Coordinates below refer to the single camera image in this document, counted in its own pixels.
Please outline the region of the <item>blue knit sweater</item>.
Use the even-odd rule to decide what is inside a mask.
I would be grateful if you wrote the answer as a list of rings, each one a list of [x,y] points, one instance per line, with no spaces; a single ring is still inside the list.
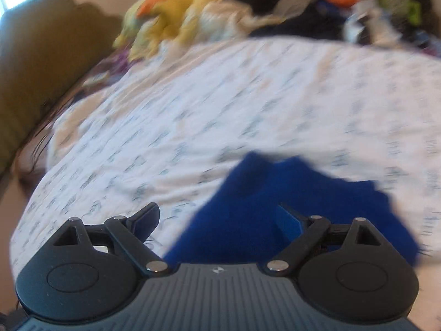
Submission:
[[[373,181],[346,181],[302,158],[272,161],[248,153],[165,253],[169,265],[264,263],[301,236],[318,215],[334,224],[364,217],[410,264],[419,247]]]

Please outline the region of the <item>black clothes pile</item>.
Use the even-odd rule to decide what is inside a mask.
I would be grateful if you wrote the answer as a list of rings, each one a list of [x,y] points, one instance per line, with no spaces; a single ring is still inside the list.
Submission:
[[[251,38],[297,36],[315,40],[341,40],[345,18],[324,0],[232,0],[246,4],[254,17],[278,17],[254,28]]]

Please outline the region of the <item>white script-print bedspread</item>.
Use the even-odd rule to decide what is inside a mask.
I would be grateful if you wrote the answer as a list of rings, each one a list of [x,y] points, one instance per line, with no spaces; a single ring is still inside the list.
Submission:
[[[18,274],[69,217],[101,223],[149,202],[165,253],[250,151],[302,156],[391,194],[440,258],[440,60],[303,38],[199,45],[137,63],[55,122],[46,174],[10,241]]]

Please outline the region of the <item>yellow floral quilt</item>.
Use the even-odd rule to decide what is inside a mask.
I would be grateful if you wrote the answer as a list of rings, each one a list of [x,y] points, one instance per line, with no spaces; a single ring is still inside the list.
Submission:
[[[247,34],[250,5],[232,0],[138,0],[123,17],[113,48],[130,48],[128,58],[150,58],[170,40],[178,46]]]

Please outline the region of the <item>crumpled silver wrappers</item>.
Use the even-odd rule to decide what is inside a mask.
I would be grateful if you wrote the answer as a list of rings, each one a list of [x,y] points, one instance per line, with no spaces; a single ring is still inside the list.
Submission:
[[[343,25],[342,38],[348,43],[387,49],[398,45],[401,33],[393,27],[389,15],[376,0],[363,0],[352,7]]]

